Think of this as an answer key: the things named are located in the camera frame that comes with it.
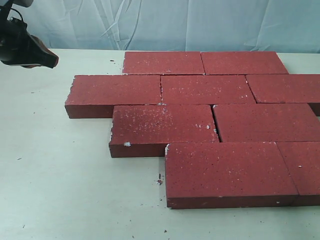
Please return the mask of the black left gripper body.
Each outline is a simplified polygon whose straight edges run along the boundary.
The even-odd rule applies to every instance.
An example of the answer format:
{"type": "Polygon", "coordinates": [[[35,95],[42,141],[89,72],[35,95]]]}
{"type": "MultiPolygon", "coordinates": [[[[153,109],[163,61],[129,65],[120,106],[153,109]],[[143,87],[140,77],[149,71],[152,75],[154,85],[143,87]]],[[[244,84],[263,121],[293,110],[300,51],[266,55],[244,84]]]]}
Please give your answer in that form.
{"type": "MultiPolygon", "coordinates": [[[[12,17],[0,22],[0,61],[8,66],[21,66],[22,54],[27,47],[31,34],[27,23],[12,17]]],[[[50,51],[50,67],[57,66],[59,57],[50,51]]]]}

